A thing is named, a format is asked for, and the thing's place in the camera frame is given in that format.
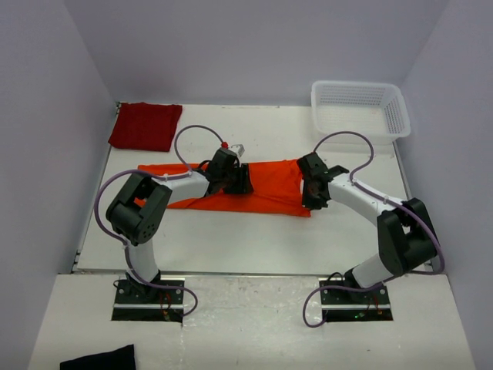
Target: white table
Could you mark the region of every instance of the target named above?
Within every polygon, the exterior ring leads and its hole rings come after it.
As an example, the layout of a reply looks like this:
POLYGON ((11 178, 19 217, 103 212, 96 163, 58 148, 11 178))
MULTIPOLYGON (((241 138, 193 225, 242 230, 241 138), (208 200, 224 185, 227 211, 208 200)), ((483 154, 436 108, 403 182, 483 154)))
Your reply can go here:
MULTIPOLYGON (((299 158, 317 142, 310 108, 299 106, 185 105, 178 129, 203 124, 229 143, 242 143, 244 162, 299 158)), ((191 129, 179 148, 190 162, 210 158, 219 147, 215 136, 191 129)), ((365 146, 323 145, 327 165, 348 169, 368 158, 365 146)), ((177 163, 174 152, 112 149, 103 180, 139 164, 177 163)), ((406 198, 394 148, 377 151, 373 164, 358 177, 389 195, 406 198)), ((103 196, 101 209, 122 186, 116 181, 103 196)), ((235 274, 329 274, 346 271, 377 252, 376 228, 349 208, 331 202, 311 218, 283 215, 167 210, 154 237, 161 271, 235 274)), ((107 237, 91 216, 77 268, 81 271, 123 271, 119 243, 107 237)))
MULTIPOLYGON (((445 276, 391 282, 394 321, 318 329, 306 328, 300 314, 315 277, 187 278, 200 301, 182 327, 110 321, 114 279, 57 277, 29 370, 53 370, 60 362, 129 344, 136 346, 139 370, 475 368, 445 276)), ((320 320, 318 295, 308 314, 320 320)))

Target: white basket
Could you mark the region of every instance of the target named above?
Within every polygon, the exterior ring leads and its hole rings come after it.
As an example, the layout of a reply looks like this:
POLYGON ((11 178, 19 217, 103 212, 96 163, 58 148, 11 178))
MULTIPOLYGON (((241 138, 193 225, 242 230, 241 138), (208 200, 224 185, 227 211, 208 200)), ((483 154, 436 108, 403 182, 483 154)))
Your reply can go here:
MULTIPOLYGON (((388 83, 317 81, 311 89, 311 107, 316 129, 323 135, 357 131, 373 144, 390 144, 411 132, 401 91, 388 83)), ((350 135, 339 135, 332 143, 361 143, 350 135)))

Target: purple cable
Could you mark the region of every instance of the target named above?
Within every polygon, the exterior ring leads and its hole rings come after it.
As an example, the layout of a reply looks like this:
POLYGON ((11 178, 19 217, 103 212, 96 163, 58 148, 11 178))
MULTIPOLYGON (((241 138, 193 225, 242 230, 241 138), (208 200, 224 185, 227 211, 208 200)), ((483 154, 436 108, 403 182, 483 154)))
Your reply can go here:
POLYGON ((214 135, 216 135, 216 137, 221 141, 221 143, 224 143, 223 141, 223 138, 216 132, 214 131, 213 129, 211 129, 210 127, 207 127, 207 126, 203 126, 203 125, 190 125, 190 126, 187 126, 187 127, 183 127, 180 131, 178 131, 178 133, 176 134, 176 137, 175 137, 175 143, 174 143, 174 146, 175 146, 175 153, 176 153, 176 156, 178 157, 179 161, 181 163, 183 163, 185 166, 188 167, 188 171, 191 171, 192 170, 192 167, 183 159, 183 157, 179 154, 178 152, 178 138, 179 136, 184 133, 185 131, 189 130, 189 129, 193 129, 193 128, 199 128, 199 129, 205 129, 207 131, 210 131, 211 133, 213 133, 214 135))
MULTIPOLYGON (((375 150, 373 148, 373 145, 371 144, 370 140, 366 136, 361 135, 360 133, 356 133, 354 131, 339 131, 339 132, 336 132, 336 133, 332 133, 330 135, 325 136, 321 141, 318 142, 318 144, 315 146, 314 152, 317 151, 318 147, 325 140, 331 138, 332 136, 342 135, 342 134, 349 134, 349 135, 358 136, 361 139, 363 139, 368 144, 368 146, 370 147, 370 159, 368 161, 366 161, 365 163, 363 163, 362 165, 356 167, 354 170, 352 170, 349 173, 349 179, 350 179, 351 183, 355 187, 357 187, 359 190, 361 190, 364 193, 368 194, 369 196, 371 196, 371 197, 373 197, 373 198, 375 198, 377 200, 380 200, 380 201, 383 201, 383 202, 387 202, 391 206, 396 207, 399 210, 402 210, 407 215, 409 215, 410 217, 412 217, 419 224, 419 226, 421 226, 423 228, 424 232, 431 239, 431 242, 433 243, 434 248, 437 251, 437 256, 438 256, 438 259, 440 260, 440 267, 436 271, 432 271, 432 272, 427 272, 427 271, 411 271, 411 272, 409 272, 409 274, 420 274, 420 275, 437 275, 437 274, 441 274, 444 271, 444 269, 445 269, 444 255, 442 253, 442 250, 441 250, 441 247, 440 247, 440 243, 438 243, 438 239, 435 237, 435 235, 434 235, 433 231, 430 229, 430 227, 428 227, 428 225, 420 217, 418 217, 414 212, 410 211, 409 209, 407 209, 406 207, 404 207, 402 204, 398 204, 398 203, 393 202, 392 200, 388 200, 388 199, 383 198, 382 196, 374 193, 373 191, 368 190, 363 185, 360 185, 354 179, 354 174, 357 171, 362 170, 363 168, 365 168, 366 166, 368 166, 373 161, 373 158, 375 157, 375 150)), ((308 306, 308 302, 319 291, 324 291, 324 290, 328 290, 328 289, 335 289, 335 290, 339 290, 339 291, 354 291, 354 292, 364 293, 366 291, 373 291, 374 289, 379 288, 380 286, 382 286, 383 283, 387 283, 389 281, 392 281, 395 278, 396 277, 391 277, 391 278, 389 278, 389 279, 387 279, 387 280, 385 280, 385 281, 383 281, 381 283, 377 283, 377 284, 375 284, 375 285, 373 285, 373 286, 371 286, 369 288, 349 288, 349 287, 341 287, 341 286, 338 286, 338 285, 328 285, 328 286, 317 288, 317 289, 313 290, 308 295, 307 299, 304 302, 304 305, 303 305, 303 321, 304 321, 305 325, 307 327, 309 327, 309 328, 318 328, 318 327, 322 326, 325 323, 325 320, 324 319, 322 319, 322 321, 320 321, 317 324, 310 324, 307 321, 307 306, 308 306)))

